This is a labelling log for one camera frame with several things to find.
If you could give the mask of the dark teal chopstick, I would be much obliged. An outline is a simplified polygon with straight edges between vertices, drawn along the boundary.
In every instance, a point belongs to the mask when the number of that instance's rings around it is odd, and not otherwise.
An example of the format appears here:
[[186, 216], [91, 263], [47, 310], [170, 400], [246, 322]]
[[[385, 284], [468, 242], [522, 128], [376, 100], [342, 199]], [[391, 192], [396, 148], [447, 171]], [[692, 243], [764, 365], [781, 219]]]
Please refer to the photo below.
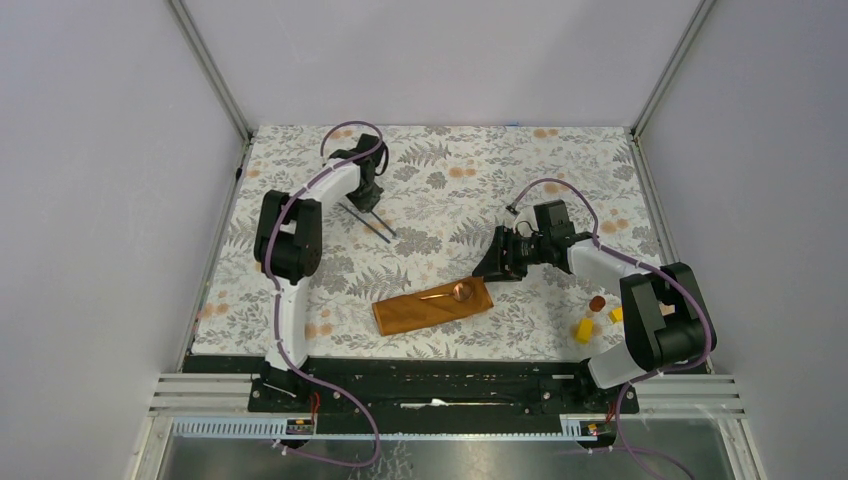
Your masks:
[[383, 242], [385, 242], [385, 243], [387, 243], [387, 244], [390, 244], [390, 243], [391, 243], [390, 239], [389, 239], [387, 236], [385, 236], [383, 233], [381, 233], [381, 232], [380, 232], [380, 231], [379, 231], [376, 227], [374, 227], [373, 225], [371, 225], [370, 223], [368, 223], [368, 222], [367, 222], [364, 218], [362, 218], [359, 214], [355, 213], [353, 210], [351, 210], [350, 208], [348, 208], [347, 206], [345, 206], [345, 205], [343, 205], [343, 204], [339, 204], [338, 206], [339, 206], [339, 207], [341, 207], [341, 208], [342, 208], [342, 209], [343, 209], [346, 213], [350, 214], [350, 215], [351, 215], [354, 219], [356, 219], [359, 223], [361, 223], [361, 224], [362, 224], [362, 225], [363, 225], [363, 226], [364, 226], [367, 230], [369, 230], [369, 231], [371, 231], [372, 233], [374, 233], [374, 234], [375, 234], [378, 238], [380, 238]]
[[378, 222], [380, 225], [382, 225], [382, 226], [383, 226], [383, 227], [384, 227], [384, 228], [385, 228], [385, 229], [386, 229], [386, 230], [387, 230], [387, 231], [391, 234], [392, 238], [397, 238], [397, 233], [396, 233], [396, 231], [395, 231], [395, 230], [394, 230], [394, 229], [393, 229], [393, 228], [389, 225], [389, 223], [388, 223], [387, 221], [383, 220], [383, 219], [382, 219], [382, 218], [381, 218], [381, 217], [377, 214], [377, 212], [376, 212], [376, 211], [371, 211], [370, 213], [371, 213], [371, 215], [373, 216], [373, 218], [374, 218], [374, 219], [376, 219], [376, 220], [377, 220], [377, 222]]

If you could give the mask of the brown wooden spoon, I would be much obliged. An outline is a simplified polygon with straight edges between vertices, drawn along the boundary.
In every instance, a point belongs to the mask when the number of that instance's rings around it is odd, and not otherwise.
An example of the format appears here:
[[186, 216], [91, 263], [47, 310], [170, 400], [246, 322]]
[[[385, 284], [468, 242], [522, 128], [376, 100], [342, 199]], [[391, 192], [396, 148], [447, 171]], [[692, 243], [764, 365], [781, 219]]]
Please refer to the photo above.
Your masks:
[[466, 281], [456, 283], [449, 292], [429, 294], [420, 297], [420, 300], [432, 300], [439, 298], [451, 298], [456, 302], [465, 302], [474, 294], [474, 286]]

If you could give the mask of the orange cloth napkin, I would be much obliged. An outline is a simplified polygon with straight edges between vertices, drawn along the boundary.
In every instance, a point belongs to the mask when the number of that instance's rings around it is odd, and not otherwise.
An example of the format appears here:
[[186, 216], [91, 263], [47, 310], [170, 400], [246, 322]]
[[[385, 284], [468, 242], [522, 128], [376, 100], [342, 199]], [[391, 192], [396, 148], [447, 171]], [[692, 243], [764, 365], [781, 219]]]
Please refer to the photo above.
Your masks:
[[[449, 292], [461, 281], [474, 286], [473, 296], [465, 302], [456, 302], [451, 298], [420, 300], [424, 295]], [[464, 319], [486, 312], [493, 306], [493, 300], [483, 279], [466, 277], [426, 291], [378, 301], [372, 305], [372, 310], [379, 333], [382, 336], [390, 336]]]

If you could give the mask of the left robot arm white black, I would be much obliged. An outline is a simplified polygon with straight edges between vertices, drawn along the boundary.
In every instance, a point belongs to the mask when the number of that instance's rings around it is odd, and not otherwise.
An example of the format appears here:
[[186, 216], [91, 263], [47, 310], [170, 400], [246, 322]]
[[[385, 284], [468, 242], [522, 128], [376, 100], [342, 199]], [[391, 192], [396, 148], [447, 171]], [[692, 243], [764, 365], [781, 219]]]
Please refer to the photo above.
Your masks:
[[355, 147], [333, 152], [303, 186], [264, 195], [253, 253], [274, 285], [265, 356], [272, 368], [299, 368], [308, 357], [306, 310], [310, 280], [323, 254], [323, 214], [343, 199], [361, 213], [373, 212], [383, 193], [376, 179], [388, 155], [380, 134], [362, 134]]

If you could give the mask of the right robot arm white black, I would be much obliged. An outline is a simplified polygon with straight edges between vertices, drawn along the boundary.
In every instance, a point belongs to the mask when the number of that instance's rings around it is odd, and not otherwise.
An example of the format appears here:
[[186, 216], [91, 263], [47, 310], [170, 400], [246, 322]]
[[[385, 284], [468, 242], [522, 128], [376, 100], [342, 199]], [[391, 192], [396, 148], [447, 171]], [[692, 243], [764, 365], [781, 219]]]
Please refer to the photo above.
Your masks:
[[517, 219], [528, 221], [529, 231], [496, 227], [474, 276], [486, 282], [520, 281], [530, 266], [550, 265], [620, 300], [623, 341], [583, 361], [585, 377], [573, 386], [583, 410], [601, 410], [612, 400], [613, 387], [698, 364], [712, 352], [715, 333], [688, 265], [654, 267], [601, 244], [592, 233], [576, 229], [561, 200], [537, 204]]

